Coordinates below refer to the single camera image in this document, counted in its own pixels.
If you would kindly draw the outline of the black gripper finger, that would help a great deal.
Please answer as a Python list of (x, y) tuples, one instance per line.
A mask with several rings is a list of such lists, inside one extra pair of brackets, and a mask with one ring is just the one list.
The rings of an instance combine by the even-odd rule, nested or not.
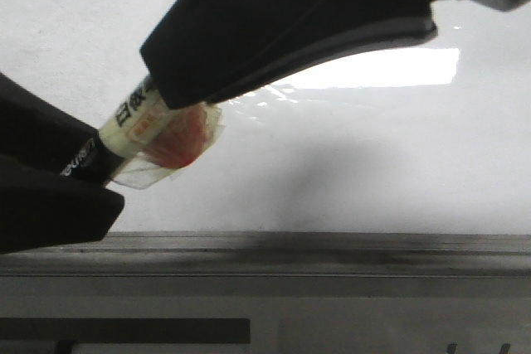
[(172, 109), (207, 101), (244, 65), (323, 7), (430, 0), (177, 0), (140, 53)]
[(124, 197), (1, 157), (1, 252), (102, 240)]
[(251, 59), (207, 101), (221, 103), (343, 56), (415, 46), (435, 34), (428, 1), (320, 7)]
[(58, 174), (96, 129), (1, 75), (1, 181), (19, 172)]

